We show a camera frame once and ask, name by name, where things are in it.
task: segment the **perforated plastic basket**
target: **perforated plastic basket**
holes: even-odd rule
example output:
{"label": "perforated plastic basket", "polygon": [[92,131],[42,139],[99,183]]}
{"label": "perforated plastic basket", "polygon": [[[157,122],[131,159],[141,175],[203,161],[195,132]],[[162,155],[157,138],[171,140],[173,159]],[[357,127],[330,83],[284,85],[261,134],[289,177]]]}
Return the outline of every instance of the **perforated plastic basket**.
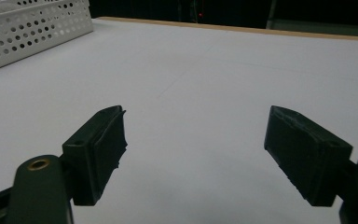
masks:
{"label": "perforated plastic basket", "polygon": [[0,67],[92,32],[88,0],[6,0],[0,13]]}

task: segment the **metal screw insert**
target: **metal screw insert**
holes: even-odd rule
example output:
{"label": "metal screw insert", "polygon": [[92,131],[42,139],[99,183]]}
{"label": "metal screw insert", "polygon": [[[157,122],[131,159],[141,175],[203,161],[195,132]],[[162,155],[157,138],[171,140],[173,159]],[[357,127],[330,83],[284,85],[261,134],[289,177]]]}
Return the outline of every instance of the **metal screw insert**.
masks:
{"label": "metal screw insert", "polygon": [[28,170],[37,171],[46,168],[50,164],[50,161],[47,159],[33,161],[28,165]]}

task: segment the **white table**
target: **white table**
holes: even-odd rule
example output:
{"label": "white table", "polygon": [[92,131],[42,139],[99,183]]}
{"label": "white table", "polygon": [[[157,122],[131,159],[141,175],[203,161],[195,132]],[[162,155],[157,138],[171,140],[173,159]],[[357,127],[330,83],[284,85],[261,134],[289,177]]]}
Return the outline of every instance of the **white table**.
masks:
{"label": "white table", "polygon": [[338,223],[263,148],[269,107],[353,145],[358,40],[94,20],[95,31],[0,68],[0,190],[95,112],[128,110],[128,151],[82,223]]}

